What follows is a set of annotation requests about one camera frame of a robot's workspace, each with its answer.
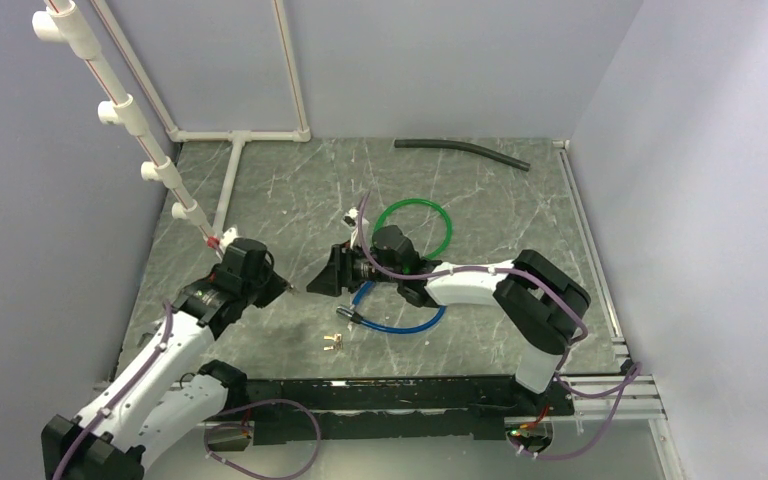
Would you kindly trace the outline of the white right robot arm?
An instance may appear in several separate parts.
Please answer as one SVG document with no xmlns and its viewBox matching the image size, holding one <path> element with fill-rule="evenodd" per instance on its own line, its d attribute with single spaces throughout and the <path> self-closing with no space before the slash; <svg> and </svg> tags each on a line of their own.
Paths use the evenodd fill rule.
<svg viewBox="0 0 768 480">
<path fill-rule="evenodd" d="M 526 341 L 510 391 L 513 406 L 524 415 L 548 404 L 548 387 L 565 355 L 587 334 L 583 316 L 590 295 L 539 252 L 525 249 L 512 260 L 457 265 L 420 255 L 395 225 L 375 231 L 368 244 L 333 245 L 306 290 L 339 297 L 384 282 L 395 284 L 398 294 L 419 308 L 499 307 Z"/>
</svg>

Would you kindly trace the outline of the green cable lock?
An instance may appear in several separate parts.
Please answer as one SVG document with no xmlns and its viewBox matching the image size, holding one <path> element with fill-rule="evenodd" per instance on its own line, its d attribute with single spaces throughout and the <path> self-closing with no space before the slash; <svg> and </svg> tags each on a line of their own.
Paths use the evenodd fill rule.
<svg viewBox="0 0 768 480">
<path fill-rule="evenodd" d="M 447 247 L 449 246 L 449 244 L 451 242 L 451 239 L 452 239 L 452 236 L 453 236 L 453 230 L 454 230 L 453 221 L 452 221 L 450 215 L 448 214 L 448 212 L 440 204 L 438 204 L 436 202 L 433 202 L 433 201 L 428 200 L 428 199 L 423 199 L 423 198 L 406 198 L 406 199 L 399 200 L 399 201 L 389 205 L 379 215 L 379 217 L 376 220 L 376 223 L 375 223 L 375 226 L 373 228 L 373 231 L 377 232 L 378 230 L 383 228 L 385 226 L 385 223 L 386 223 L 386 220 L 388 219 L 388 217 L 391 214 L 393 214 L 395 211 L 397 211 L 397 210 L 399 210 L 399 209 L 401 209 L 403 207 L 410 206 L 410 205 L 422 205 L 422 206 L 429 207 L 430 209 L 436 211 L 439 214 L 439 216 L 442 218 L 442 220 L 444 221 L 446 230 L 445 230 L 445 236 L 444 236 L 443 240 L 441 241 L 440 245 L 435 250 L 431 251 L 429 254 L 426 255 L 426 257 L 428 259 L 436 258 L 441 253 L 443 253 L 447 249 Z"/>
</svg>

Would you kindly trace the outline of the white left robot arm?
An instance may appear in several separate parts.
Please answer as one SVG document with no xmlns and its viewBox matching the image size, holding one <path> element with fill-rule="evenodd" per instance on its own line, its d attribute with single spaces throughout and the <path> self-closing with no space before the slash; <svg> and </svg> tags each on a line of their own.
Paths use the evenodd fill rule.
<svg viewBox="0 0 768 480">
<path fill-rule="evenodd" d="M 248 402 L 247 376 L 225 362 L 207 362 L 188 385 L 173 385 L 246 308 L 264 308 L 289 287 L 265 244 L 231 240 L 205 277 L 165 303 L 151 340 L 101 394 L 75 415 L 46 424 L 46 478 L 141 479 L 202 420 L 239 417 Z"/>
</svg>

